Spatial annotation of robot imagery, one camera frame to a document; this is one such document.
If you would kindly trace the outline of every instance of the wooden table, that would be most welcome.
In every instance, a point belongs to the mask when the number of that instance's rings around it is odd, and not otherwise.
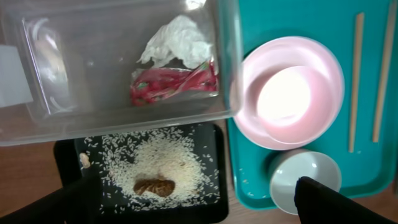
[[[225,130],[225,122],[217,123]],[[54,142],[47,142],[0,147],[0,217],[62,187],[53,156],[53,145]],[[227,171],[229,216],[222,223],[300,223],[297,216],[278,209],[254,212],[244,208],[234,194],[229,162]],[[398,198],[394,195],[392,186],[378,195],[357,198],[355,201],[398,222]]]

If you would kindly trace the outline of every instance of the wooden stick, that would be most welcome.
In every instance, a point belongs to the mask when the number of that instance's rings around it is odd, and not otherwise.
[[[354,152],[356,115],[358,112],[359,73],[361,71],[363,26],[365,13],[356,15],[355,41],[354,41],[354,65],[353,65],[353,89],[351,92],[351,118],[349,124],[349,152]]]
[[[386,26],[386,36],[384,38],[384,50],[381,62],[379,93],[377,96],[376,114],[374,116],[373,142],[379,142],[381,119],[383,114],[384,99],[386,97],[386,88],[388,74],[390,71],[392,43],[394,41],[394,30],[397,18],[397,0],[392,0],[389,8],[389,15]]]

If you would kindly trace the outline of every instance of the pink wrapper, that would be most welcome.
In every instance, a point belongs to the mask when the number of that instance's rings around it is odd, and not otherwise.
[[[195,71],[155,68],[138,70],[132,75],[130,97],[136,106],[155,103],[187,90],[218,91],[218,80],[211,62],[205,62]]]

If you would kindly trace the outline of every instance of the pink cup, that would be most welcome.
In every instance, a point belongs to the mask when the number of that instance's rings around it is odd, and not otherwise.
[[[262,85],[256,102],[258,121],[277,142],[311,142],[333,122],[336,97],[327,78],[314,68],[286,68]]]

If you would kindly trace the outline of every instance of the crumpled tissue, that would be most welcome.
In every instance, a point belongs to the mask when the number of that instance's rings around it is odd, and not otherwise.
[[[138,62],[147,63],[152,59],[152,68],[160,68],[178,58],[187,68],[195,69],[211,58],[211,47],[197,24],[180,15],[159,29]]]

